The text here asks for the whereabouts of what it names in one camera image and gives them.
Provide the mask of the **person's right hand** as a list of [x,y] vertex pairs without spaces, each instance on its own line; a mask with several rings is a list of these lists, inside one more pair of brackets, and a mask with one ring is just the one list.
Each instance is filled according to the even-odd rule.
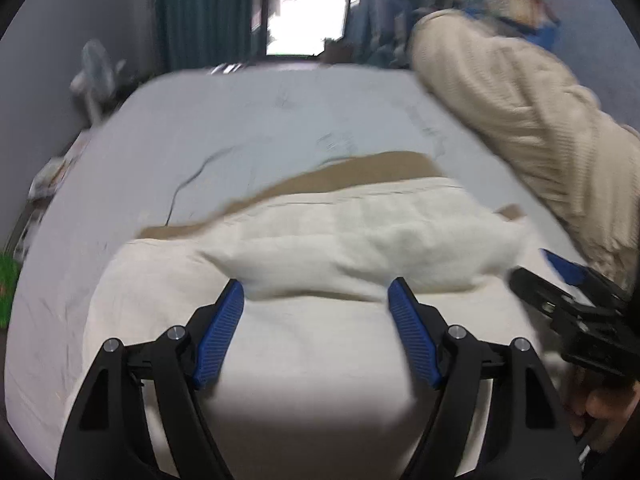
[[582,378],[568,387],[565,409],[575,436],[585,430],[588,416],[601,425],[590,438],[589,446],[593,451],[606,452],[630,421],[638,402],[638,382],[625,388],[605,388],[590,386],[587,379]]

